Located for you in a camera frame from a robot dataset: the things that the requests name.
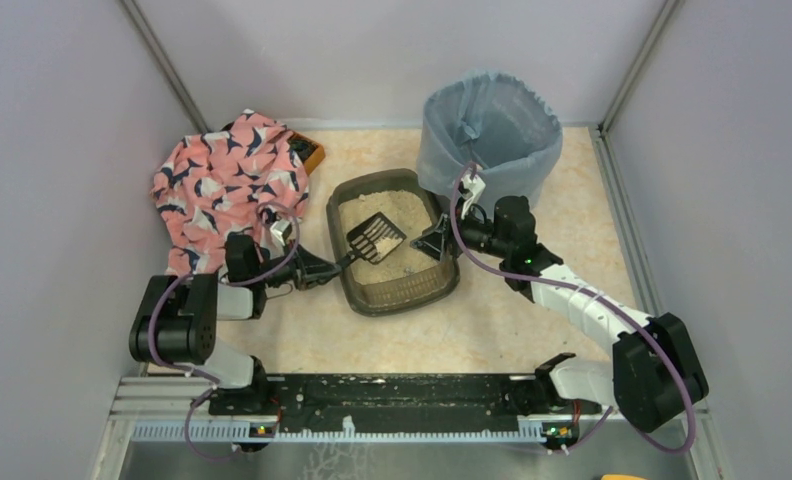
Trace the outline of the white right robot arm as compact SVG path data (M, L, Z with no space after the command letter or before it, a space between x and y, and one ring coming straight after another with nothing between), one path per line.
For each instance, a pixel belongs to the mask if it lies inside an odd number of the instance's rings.
M440 259L483 253L499 259L491 273L530 302L561 314L608 354L606 361L558 356L547 367L549 388L564 400L587 400L619 411L651 433L705 399L710 387L684 322L623 305L588 284L539 242L523 196L496 202L488 217L471 206L444 214L411 243Z

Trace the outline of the black litter scoop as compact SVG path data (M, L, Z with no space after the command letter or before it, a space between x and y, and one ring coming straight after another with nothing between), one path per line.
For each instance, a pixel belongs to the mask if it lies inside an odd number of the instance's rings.
M407 235L384 213L376 212L346 235L346 254L337 261L345 269L357 260L378 265L407 239Z

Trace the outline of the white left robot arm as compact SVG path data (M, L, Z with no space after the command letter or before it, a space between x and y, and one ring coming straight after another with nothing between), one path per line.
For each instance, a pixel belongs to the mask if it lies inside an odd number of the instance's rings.
M297 290L325 285L351 263L322 259L292 242L284 255L263 259L255 241L233 235L225 244L226 284L217 273L185 278L152 277L128 339L138 362L192 373L210 382L207 395L214 415L268 413L278 399L260 359L219 340L221 320L259 318L269 288L289 284Z

